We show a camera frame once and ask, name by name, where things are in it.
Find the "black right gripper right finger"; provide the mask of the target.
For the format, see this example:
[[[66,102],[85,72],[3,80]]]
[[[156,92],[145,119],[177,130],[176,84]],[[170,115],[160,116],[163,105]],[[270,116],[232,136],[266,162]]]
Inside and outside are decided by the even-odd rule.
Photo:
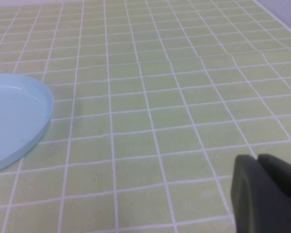
[[[258,162],[284,193],[291,194],[291,164],[270,154],[259,154]]]

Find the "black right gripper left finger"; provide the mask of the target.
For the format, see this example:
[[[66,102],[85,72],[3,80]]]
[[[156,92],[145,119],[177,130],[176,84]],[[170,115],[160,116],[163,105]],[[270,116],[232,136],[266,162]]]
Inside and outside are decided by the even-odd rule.
[[[291,194],[275,184],[258,158],[236,156],[230,194],[238,233],[291,233]]]

